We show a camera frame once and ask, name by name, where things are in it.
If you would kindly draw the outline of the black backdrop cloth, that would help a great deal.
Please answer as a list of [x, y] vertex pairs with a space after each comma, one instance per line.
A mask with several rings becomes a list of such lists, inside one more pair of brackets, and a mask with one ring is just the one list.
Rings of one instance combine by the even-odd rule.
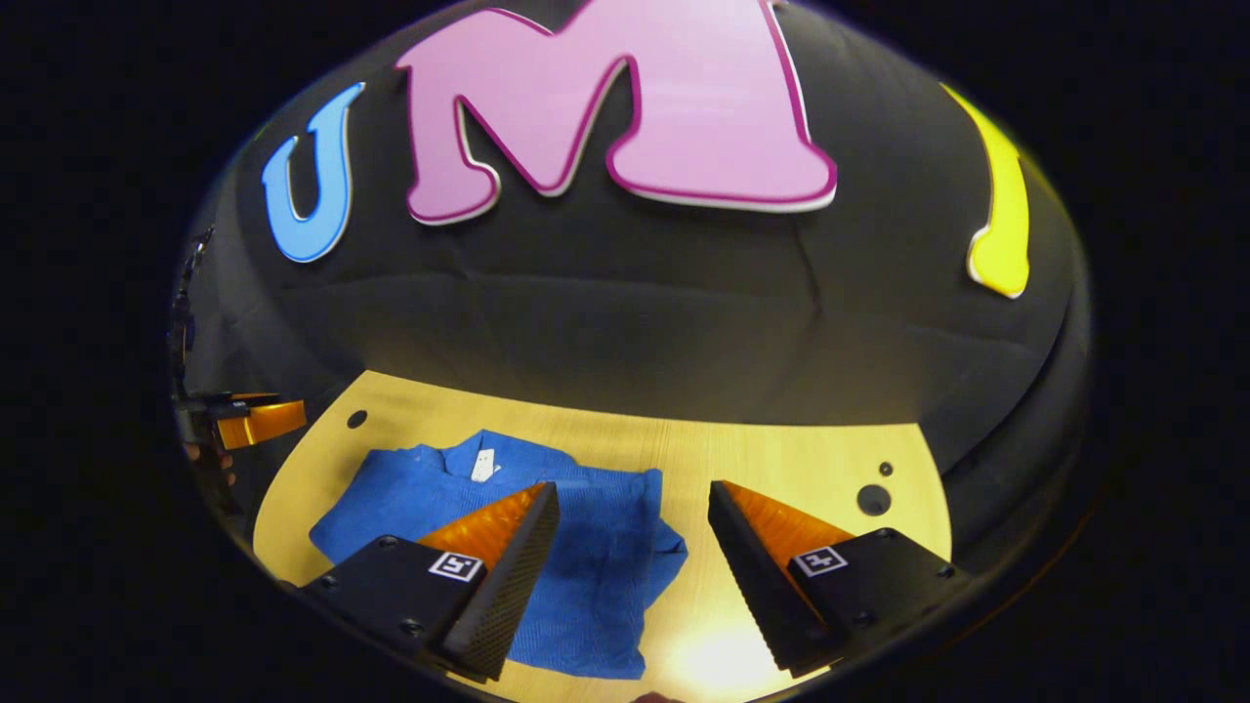
[[1001, 570], [1076, 480], [1079, 228], [972, 90], [795, 0], [452, 0], [292, 93], [188, 228], [182, 394], [362, 374], [619, 423], [900, 429]]

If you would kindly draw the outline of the blue garment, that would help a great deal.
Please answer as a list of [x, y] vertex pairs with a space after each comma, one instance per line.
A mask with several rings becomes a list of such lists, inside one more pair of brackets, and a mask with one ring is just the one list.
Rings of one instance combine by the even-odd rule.
[[660, 515], [662, 474], [580, 467], [568, 453], [478, 432], [458, 445], [371, 450], [310, 540], [332, 563], [385, 534], [415, 540], [536, 483], [558, 487], [558, 537], [514, 637], [512, 660], [638, 680], [645, 610], [688, 559]]

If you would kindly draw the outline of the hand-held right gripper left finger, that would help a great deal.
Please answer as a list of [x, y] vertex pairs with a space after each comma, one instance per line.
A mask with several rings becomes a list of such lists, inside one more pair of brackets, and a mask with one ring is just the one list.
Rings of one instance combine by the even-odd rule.
[[499, 680], [559, 523], [538, 483], [419, 540], [381, 534], [294, 595], [421, 669]]

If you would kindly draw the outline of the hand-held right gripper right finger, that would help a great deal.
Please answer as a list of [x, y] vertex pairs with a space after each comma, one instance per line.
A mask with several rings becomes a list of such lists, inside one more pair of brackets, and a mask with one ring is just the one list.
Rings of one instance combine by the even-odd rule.
[[902, 645], [972, 578], [892, 527], [855, 535], [728, 480], [708, 520], [778, 669], [809, 675]]

